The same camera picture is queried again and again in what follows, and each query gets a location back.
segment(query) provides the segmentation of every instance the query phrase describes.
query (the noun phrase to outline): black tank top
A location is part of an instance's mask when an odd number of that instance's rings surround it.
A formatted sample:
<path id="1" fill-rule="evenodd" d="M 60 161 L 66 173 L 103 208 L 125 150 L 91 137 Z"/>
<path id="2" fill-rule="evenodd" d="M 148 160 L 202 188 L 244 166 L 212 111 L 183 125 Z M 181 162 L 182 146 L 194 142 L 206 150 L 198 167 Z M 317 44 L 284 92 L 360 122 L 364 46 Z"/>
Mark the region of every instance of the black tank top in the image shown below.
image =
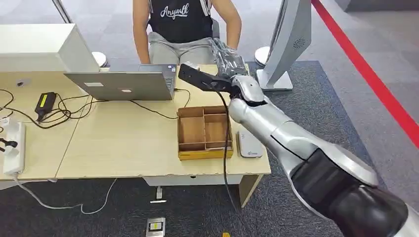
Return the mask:
<path id="1" fill-rule="evenodd" d="M 212 19 L 207 1 L 149 0 L 151 28 L 172 43 L 212 37 Z"/>

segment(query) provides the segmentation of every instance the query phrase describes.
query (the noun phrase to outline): white cable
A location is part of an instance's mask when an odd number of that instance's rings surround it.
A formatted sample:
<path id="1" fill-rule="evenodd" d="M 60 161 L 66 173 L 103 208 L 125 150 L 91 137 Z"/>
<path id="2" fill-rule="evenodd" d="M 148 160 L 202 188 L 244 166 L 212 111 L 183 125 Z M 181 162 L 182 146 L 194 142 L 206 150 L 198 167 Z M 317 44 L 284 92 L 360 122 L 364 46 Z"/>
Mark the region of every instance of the white cable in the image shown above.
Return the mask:
<path id="1" fill-rule="evenodd" d="M 93 212 L 84 212 L 83 211 L 83 204 L 82 204 L 82 206 L 80 207 L 80 211 L 85 215 L 90 215 L 90 214 L 94 214 L 94 213 L 97 213 L 97 212 L 101 211 L 105 207 L 106 203 L 108 202 L 109 193 L 111 192 L 112 186 L 114 185 L 114 183 L 116 181 L 117 181 L 117 178 L 115 178 L 115 180 L 112 182 L 111 186 L 109 187 L 108 193 L 106 194 L 105 203 L 103 204 L 103 206 L 101 208 L 99 208 L 98 210 L 93 211 Z"/>
<path id="2" fill-rule="evenodd" d="M 85 214 L 85 215 L 90 215 L 90 214 L 95 214 L 95 213 L 97 213 L 97 212 L 99 212 L 99 211 L 101 211 L 104 207 L 105 207 L 105 205 L 106 205 L 106 203 L 108 202 L 108 196 L 109 196 L 109 193 L 111 192 L 111 189 L 112 189 L 112 187 L 113 187 L 113 185 L 114 185 L 114 183 L 117 181 L 117 178 L 115 178 L 115 180 L 112 182 L 112 184 L 111 184 L 111 186 L 109 187 L 109 190 L 108 190 L 108 193 L 106 194 L 106 198 L 105 198 L 105 203 L 102 205 L 102 207 L 101 208 L 99 208 L 98 210 L 96 210 L 96 211 L 93 211 L 93 212 L 84 212 L 83 211 L 83 204 L 82 203 L 80 203 L 80 204 L 77 204 L 77 205 L 74 205 L 74 206 L 62 206 L 62 207 L 56 207 L 56 206 L 49 206 L 49 205 L 46 205 L 45 203 L 43 203 L 40 199 L 39 199 L 39 197 L 37 197 L 30 189 L 28 189 L 28 188 L 26 188 L 25 186 L 23 186 L 20 182 L 19 182 L 19 180 L 17 179 L 17 175 L 13 175 L 13 180 L 17 183 L 17 185 L 19 186 L 19 187 L 21 187 L 23 190 L 25 190 L 25 191 L 27 191 L 32 197 L 34 197 L 38 202 L 39 202 L 39 204 L 41 205 L 41 206 L 43 206 L 43 207 L 46 207 L 46 208 L 48 208 L 48 209 L 52 209 L 52 210 L 62 210 L 62 209 L 72 209 L 72 208 L 75 208 L 75 207 L 78 207 L 78 206 L 80 206 L 80 211 L 83 213 L 83 214 Z"/>

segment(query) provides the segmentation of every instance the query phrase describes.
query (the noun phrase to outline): laptop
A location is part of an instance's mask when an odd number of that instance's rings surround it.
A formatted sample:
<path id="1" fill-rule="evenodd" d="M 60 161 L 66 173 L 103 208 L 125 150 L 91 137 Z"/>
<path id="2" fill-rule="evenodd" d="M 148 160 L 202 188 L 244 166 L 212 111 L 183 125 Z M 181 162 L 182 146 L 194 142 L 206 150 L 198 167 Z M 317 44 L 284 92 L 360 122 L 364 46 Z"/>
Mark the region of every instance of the laptop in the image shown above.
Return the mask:
<path id="1" fill-rule="evenodd" d="M 134 72 L 64 75 L 96 100 L 172 100 L 176 65 L 139 65 Z"/>

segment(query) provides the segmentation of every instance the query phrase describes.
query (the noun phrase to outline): wooden table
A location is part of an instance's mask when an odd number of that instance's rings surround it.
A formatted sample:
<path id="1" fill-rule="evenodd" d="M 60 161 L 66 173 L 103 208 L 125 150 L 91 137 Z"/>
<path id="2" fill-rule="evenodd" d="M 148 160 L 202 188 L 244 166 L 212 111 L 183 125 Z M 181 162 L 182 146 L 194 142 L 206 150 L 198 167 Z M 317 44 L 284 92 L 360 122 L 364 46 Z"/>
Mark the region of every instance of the wooden table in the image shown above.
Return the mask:
<path id="1" fill-rule="evenodd" d="M 201 68 L 208 73 L 217 72 L 216 66 L 207 65 Z M 188 107 L 222 104 L 216 93 L 202 92 L 180 79 L 176 79 L 176 88 L 191 92 Z M 36 100 L 41 92 L 45 90 L 32 92 L 34 97 L 37 95 Z M 63 97 L 75 94 L 79 92 L 67 91 L 66 94 L 63 92 Z M 229 101 L 227 94 L 224 94 L 224 98 Z M 175 93 L 173 101 L 139 103 L 169 117 L 176 117 L 177 109 L 183 107 L 187 100 L 188 93 L 179 91 Z M 26 104 L 21 108 L 32 111 L 34 105 Z M 237 133 L 240 125 L 233 121 L 231 125 L 232 133 Z M 177 120 L 151 113 L 132 102 L 93 104 L 87 117 L 78 122 L 66 122 L 54 131 L 58 133 L 55 136 L 51 135 L 52 129 L 28 130 L 28 163 L 19 178 L 143 177 L 149 185 L 208 185 L 224 182 L 222 159 L 180 161 L 177 157 Z M 33 139 L 34 135 L 43 136 L 43 140 Z M 243 158 L 237 152 L 235 138 L 233 144 L 234 154 L 227 160 L 228 180 L 231 184 L 239 184 L 241 204 L 244 206 L 262 176 L 269 174 L 271 170 L 266 150 L 261 158 Z M 38 146 L 42 149 L 36 152 L 35 147 Z M 48 154 L 48 158 L 41 158 L 47 147 L 55 147 L 55 153 Z"/>
<path id="2" fill-rule="evenodd" d="M 21 87 L 16 84 L 24 82 Z M 80 96 L 81 91 L 62 72 L 18 72 L 0 73 L 0 88 L 13 93 L 14 101 L 9 107 L 18 109 L 36 119 L 35 106 L 41 93 L 56 92 L 62 98 Z M 5 105 L 10 100 L 7 92 L 0 91 L 0 105 Z M 68 100 L 66 106 L 71 111 L 76 111 L 86 103 L 86 98 Z M 0 118 L 10 111 L 0 112 Z M 58 172 L 61 161 L 67 150 L 77 120 L 69 120 L 51 129 L 40 129 L 25 116 L 15 112 L 12 116 L 18 121 L 27 121 L 26 125 L 26 154 L 25 170 L 19 175 L 22 180 L 54 178 Z M 10 180 L 3 175 L 3 153 L 0 153 L 0 180 Z"/>

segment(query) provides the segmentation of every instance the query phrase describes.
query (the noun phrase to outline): speaker grille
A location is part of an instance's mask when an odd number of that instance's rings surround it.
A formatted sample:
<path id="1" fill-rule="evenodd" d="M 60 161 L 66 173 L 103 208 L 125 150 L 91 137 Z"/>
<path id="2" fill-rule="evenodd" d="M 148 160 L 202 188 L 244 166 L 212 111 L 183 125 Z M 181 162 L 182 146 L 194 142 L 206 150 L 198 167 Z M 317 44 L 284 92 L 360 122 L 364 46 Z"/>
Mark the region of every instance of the speaker grille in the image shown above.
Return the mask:
<path id="1" fill-rule="evenodd" d="M 299 49 L 305 45 L 305 39 L 297 39 L 294 41 L 294 48 Z"/>

